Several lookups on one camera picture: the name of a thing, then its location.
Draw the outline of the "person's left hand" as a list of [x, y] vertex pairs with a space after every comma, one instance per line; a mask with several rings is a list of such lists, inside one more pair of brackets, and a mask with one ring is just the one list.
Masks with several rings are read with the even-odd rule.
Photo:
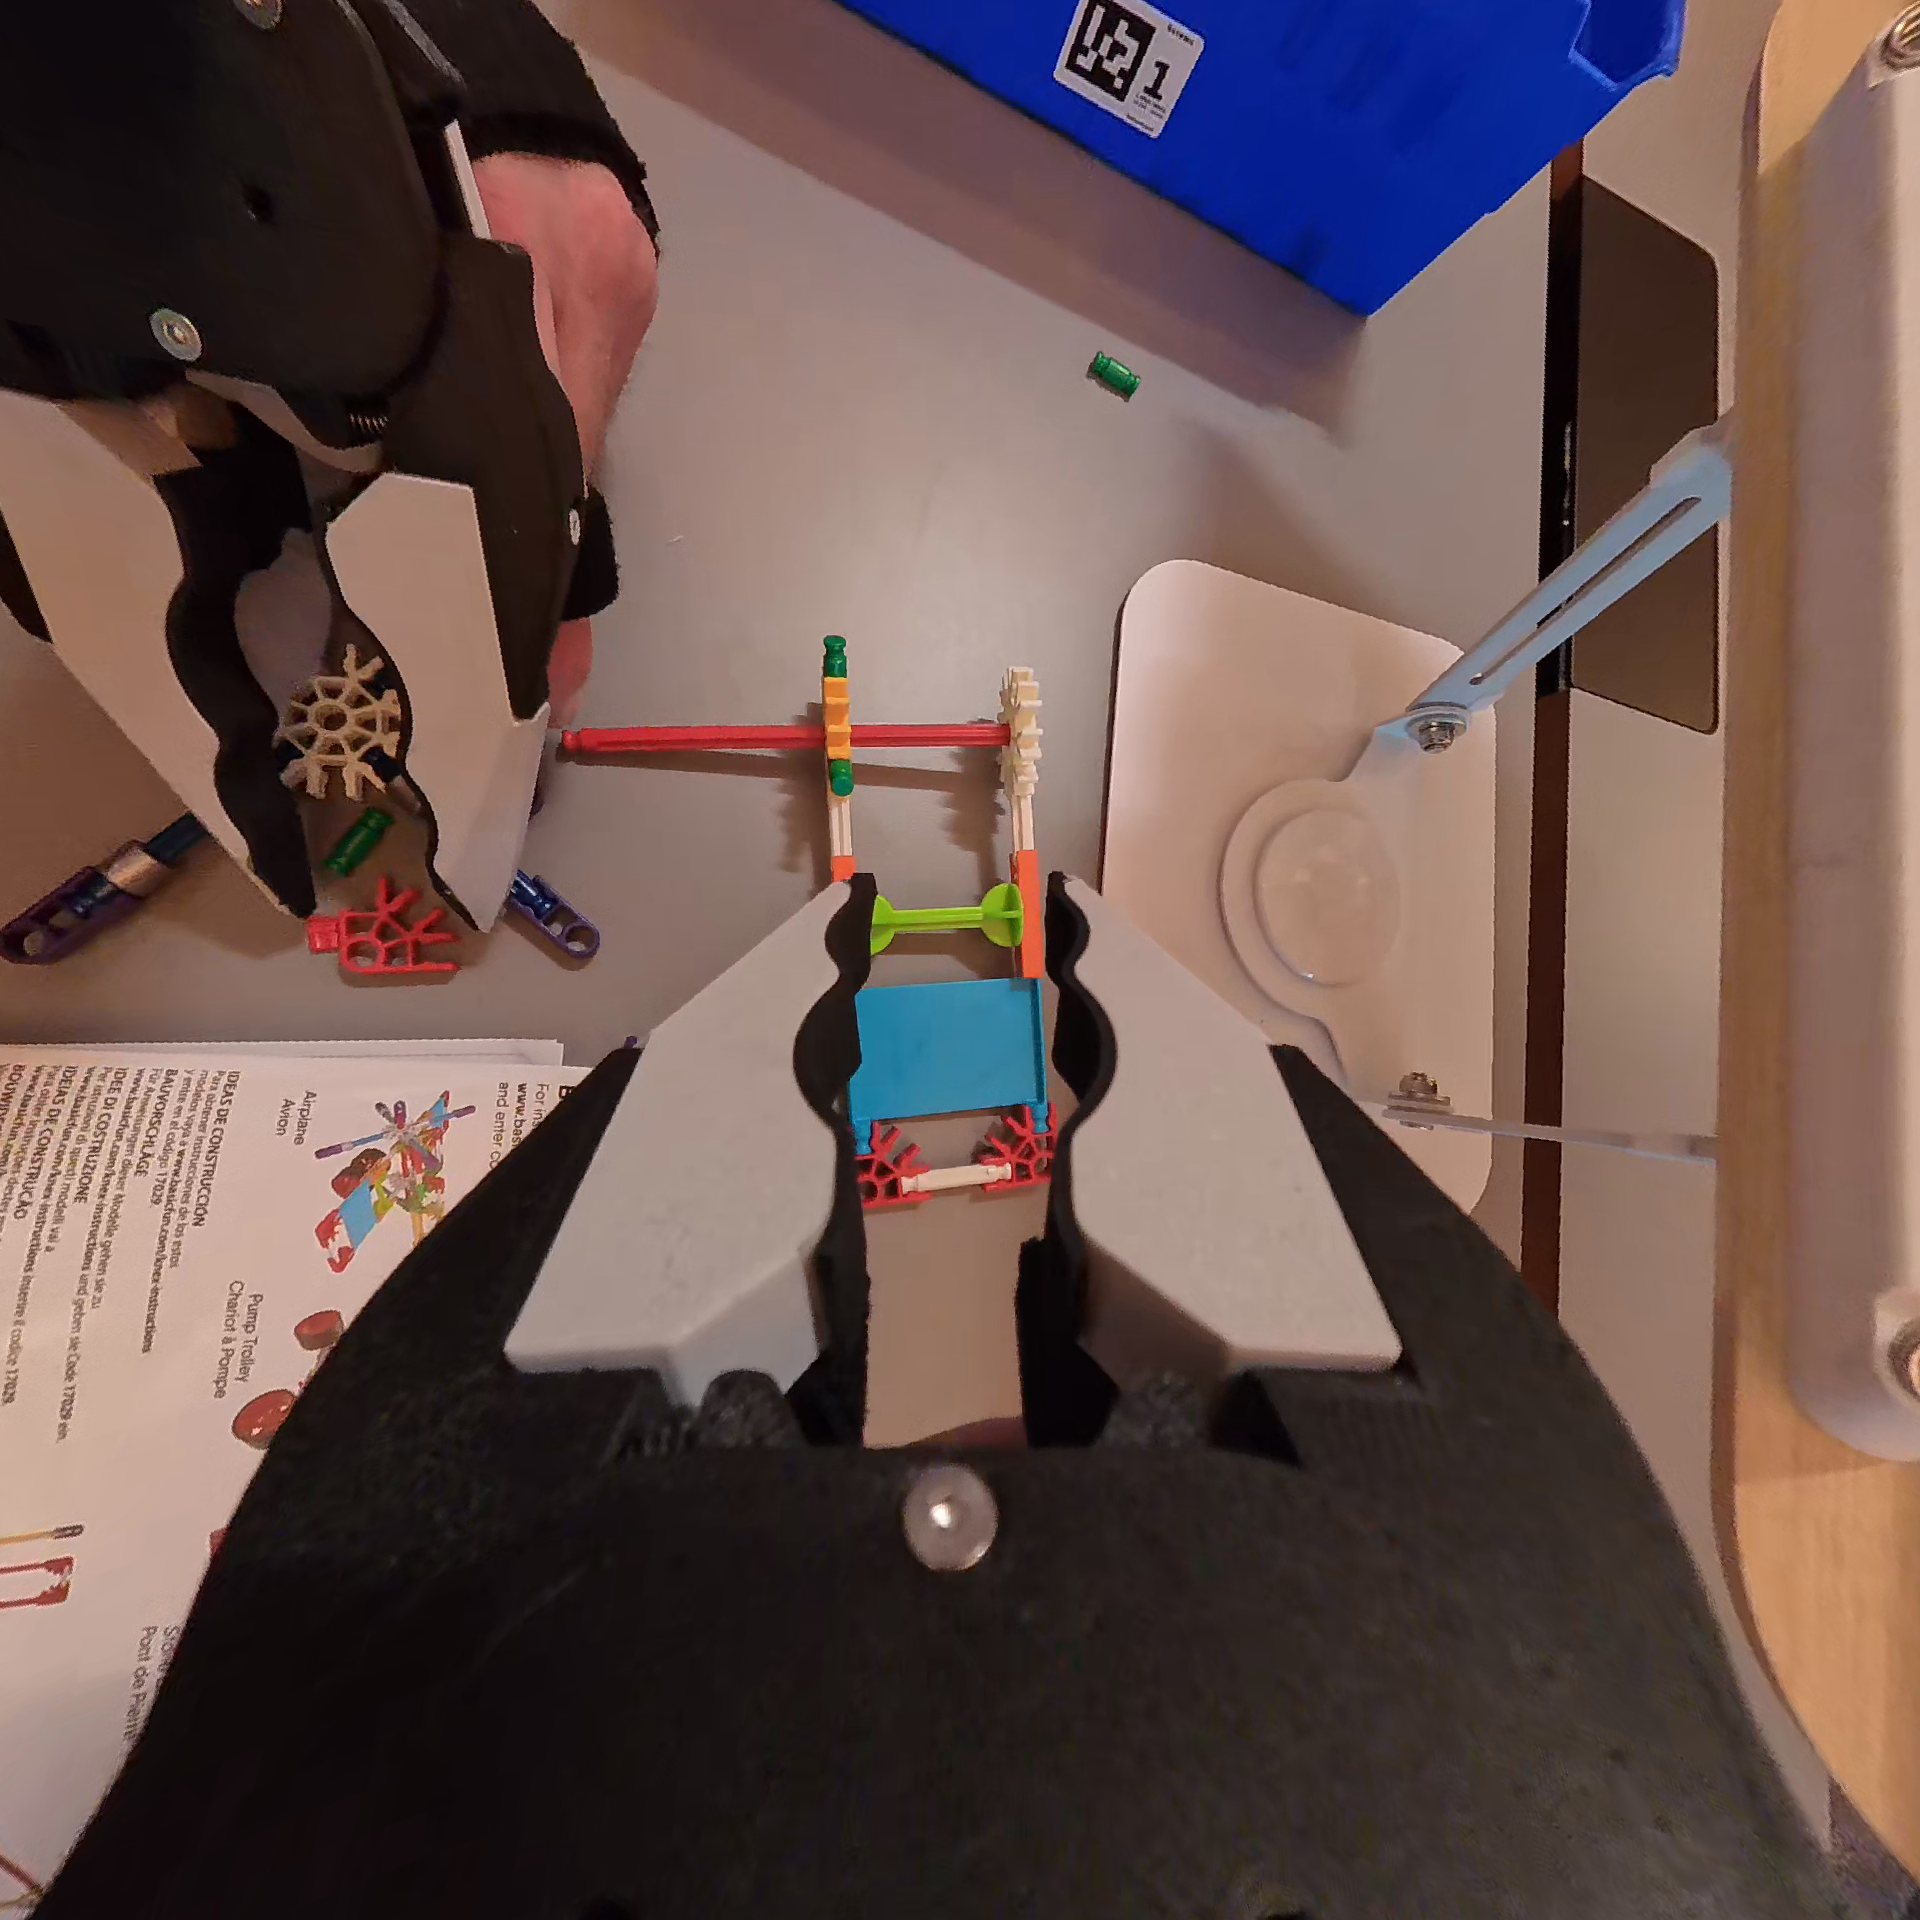
[[596, 472], [657, 302], [656, 243], [599, 163], [494, 153], [472, 165], [494, 240], [528, 255], [541, 350]]

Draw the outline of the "tagged blue plastic bin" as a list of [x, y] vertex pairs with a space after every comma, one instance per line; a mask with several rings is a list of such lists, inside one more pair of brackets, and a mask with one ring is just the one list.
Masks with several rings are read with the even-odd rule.
[[852, 3], [1370, 315], [1681, 53], [1681, 3]]

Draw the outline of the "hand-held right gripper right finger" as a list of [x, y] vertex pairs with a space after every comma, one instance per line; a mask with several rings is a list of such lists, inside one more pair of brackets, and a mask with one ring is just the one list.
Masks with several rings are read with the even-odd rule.
[[1102, 895], [1054, 874], [1054, 1063], [1073, 1111], [1022, 1249], [1033, 1450], [1288, 1450], [1278, 1370], [1401, 1360], [1262, 1032]]

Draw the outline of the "colourful toy cart frame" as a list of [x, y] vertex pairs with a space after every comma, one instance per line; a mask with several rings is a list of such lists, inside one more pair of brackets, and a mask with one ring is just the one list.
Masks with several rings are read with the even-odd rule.
[[1057, 1128], [1049, 1102], [1042, 965], [1044, 909], [1034, 835], [1040, 682], [1010, 665], [998, 715], [965, 725], [856, 725], [847, 677], [823, 679], [823, 719], [782, 728], [577, 728], [561, 750], [596, 758], [816, 753], [829, 879], [856, 872], [852, 798], [831, 802], [825, 762], [856, 750], [994, 750], [1013, 835], [1007, 879], [975, 903], [896, 905], [878, 896], [870, 955], [898, 938], [973, 934], [1002, 952], [997, 977], [863, 990], [855, 1002], [860, 1070], [847, 1090], [855, 1182], [863, 1209], [914, 1208], [933, 1194], [1044, 1185]]

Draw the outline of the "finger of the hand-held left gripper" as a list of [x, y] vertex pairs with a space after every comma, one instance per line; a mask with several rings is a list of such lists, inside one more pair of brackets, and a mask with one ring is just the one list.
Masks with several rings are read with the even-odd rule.
[[429, 826], [429, 875], [492, 931], [518, 866], [546, 710], [516, 719], [472, 494], [384, 472], [328, 523], [348, 611], [399, 682], [399, 768]]
[[1, 397], [1, 506], [66, 672], [277, 909], [313, 915], [277, 715], [233, 631], [240, 530], [168, 399]]

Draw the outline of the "toy instruction booklet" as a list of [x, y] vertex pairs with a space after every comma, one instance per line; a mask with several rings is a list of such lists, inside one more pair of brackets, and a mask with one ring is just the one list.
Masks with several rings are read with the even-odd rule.
[[552, 1040], [5, 1045], [5, 1915], [103, 1802], [313, 1374], [581, 1077]]

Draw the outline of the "stand foot bracket with dome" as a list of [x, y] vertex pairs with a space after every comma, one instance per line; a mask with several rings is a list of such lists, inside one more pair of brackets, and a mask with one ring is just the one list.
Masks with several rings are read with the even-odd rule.
[[1240, 969], [1326, 1032], [1345, 1090], [1394, 1102], [1420, 1075], [1450, 1119], [1494, 1090], [1494, 657], [1472, 647], [1345, 776], [1262, 794], [1217, 872]]

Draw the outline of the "red toy fan connector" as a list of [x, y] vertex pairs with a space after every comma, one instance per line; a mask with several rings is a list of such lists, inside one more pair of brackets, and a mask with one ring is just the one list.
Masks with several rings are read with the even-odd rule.
[[420, 893], [380, 875], [366, 909], [316, 915], [303, 925], [305, 947], [335, 960], [344, 977], [455, 977], [460, 938], [444, 925], [444, 909], [422, 909]]

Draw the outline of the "blue rod cross white hub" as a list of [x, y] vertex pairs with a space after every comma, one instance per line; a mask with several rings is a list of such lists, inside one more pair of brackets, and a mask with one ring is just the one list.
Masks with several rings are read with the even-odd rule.
[[[332, 786], [350, 800], [385, 791], [399, 776], [398, 745], [399, 686], [381, 657], [364, 657], [357, 645], [344, 647], [335, 670], [295, 688], [274, 734], [278, 773], [310, 800]], [[202, 821], [183, 815], [151, 840], [72, 874], [5, 926], [5, 960], [21, 967], [66, 960], [135, 915], [202, 841]], [[508, 909], [572, 963], [590, 963], [601, 949], [599, 929], [528, 872], [514, 874]]]

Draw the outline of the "white instruction board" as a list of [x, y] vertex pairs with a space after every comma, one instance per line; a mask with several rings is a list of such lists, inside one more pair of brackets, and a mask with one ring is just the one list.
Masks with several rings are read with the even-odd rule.
[[1916, 1461], [1916, 5], [1802, 147], [1799, 262], [1788, 1362], [1825, 1433]]

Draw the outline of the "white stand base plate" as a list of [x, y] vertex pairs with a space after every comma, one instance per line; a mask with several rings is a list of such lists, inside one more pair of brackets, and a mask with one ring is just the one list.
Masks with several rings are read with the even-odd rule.
[[1305, 1050], [1340, 1087], [1326, 1032], [1240, 969], [1221, 919], [1221, 861], [1262, 794], [1344, 777], [1366, 736], [1456, 657], [1448, 641], [1198, 561], [1152, 568], [1120, 609], [1098, 889], [1265, 1040]]

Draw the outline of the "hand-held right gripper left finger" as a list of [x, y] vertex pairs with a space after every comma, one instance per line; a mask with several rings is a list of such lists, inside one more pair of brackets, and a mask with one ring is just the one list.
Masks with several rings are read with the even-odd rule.
[[505, 1354], [526, 1374], [648, 1370], [694, 1409], [735, 1373], [801, 1432], [862, 1442], [870, 1285], [847, 1082], [873, 880], [836, 880], [657, 1024]]

